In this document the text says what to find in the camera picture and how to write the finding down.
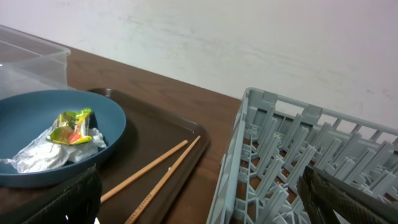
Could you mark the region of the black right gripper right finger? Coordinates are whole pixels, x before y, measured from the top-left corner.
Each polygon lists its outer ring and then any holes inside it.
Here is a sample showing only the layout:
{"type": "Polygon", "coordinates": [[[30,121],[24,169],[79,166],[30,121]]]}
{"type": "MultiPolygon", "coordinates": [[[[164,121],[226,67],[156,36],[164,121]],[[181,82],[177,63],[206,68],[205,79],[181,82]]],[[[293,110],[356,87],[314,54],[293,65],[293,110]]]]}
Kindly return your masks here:
{"type": "Polygon", "coordinates": [[[397,208],[317,169],[307,166],[297,184],[298,194],[312,223],[397,224],[397,208]]]}

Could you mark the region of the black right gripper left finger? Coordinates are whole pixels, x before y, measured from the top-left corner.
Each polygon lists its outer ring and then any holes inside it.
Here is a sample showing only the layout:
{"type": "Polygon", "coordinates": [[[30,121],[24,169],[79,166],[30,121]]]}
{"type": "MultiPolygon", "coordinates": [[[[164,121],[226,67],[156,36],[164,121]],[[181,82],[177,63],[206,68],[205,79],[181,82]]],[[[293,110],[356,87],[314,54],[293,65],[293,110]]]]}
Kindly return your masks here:
{"type": "Polygon", "coordinates": [[[1,223],[94,223],[102,183],[95,166],[1,215],[1,223]]]}

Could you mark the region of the white tissue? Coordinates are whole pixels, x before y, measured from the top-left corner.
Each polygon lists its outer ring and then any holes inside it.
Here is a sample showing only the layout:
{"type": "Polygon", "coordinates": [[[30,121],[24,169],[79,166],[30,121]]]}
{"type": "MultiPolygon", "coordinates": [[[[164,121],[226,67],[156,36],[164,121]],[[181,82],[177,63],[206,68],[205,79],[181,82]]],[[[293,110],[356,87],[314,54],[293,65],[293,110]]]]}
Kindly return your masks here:
{"type": "Polygon", "coordinates": [[[13,158],[1,159],[1,163],[11,165],[18,173],[42,172],[57,169],[68,162],[81,162],[106,147],[102,133],[96,128],[88,130],[93,138],[91,141],[72,146],[48,141],[50,131],[50,128],[46,129],[13,158]]]}

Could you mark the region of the yellow snack wrapper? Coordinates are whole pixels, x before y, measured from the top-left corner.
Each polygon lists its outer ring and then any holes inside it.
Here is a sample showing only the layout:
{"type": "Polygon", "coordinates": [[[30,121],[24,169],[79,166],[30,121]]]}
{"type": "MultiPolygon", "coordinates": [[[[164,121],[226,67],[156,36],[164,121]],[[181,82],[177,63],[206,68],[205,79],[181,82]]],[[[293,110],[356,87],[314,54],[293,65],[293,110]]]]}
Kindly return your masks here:
{"type": "Polygon", "coordinates": [[[47,140],[68,146],[90,142],[90,116],[91,108],[83,108],[77,112],[64,111],[55,119],[47,140]]]}

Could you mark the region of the dark blue plate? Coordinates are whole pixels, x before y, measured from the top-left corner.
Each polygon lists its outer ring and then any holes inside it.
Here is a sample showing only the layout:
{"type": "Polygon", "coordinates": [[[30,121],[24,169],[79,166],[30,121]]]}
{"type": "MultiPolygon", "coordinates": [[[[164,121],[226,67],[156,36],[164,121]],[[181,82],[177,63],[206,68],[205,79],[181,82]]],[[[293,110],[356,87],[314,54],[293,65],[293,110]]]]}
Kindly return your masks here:
{"type": "Polygon", "coordinates": [[[98,128],[106,148],[77,163],[43,172],[20,174],[9,164],[1,164],[1,186],[46,187],[70,179],[93,165],[102,164],[116,149],[126,128],[126,115],[113,100],[90,91],[44,90],[1,100],[1,158],[16,155],[28,143],[51,127],[64,111],[91,108],[92,127],[98,128]]]}

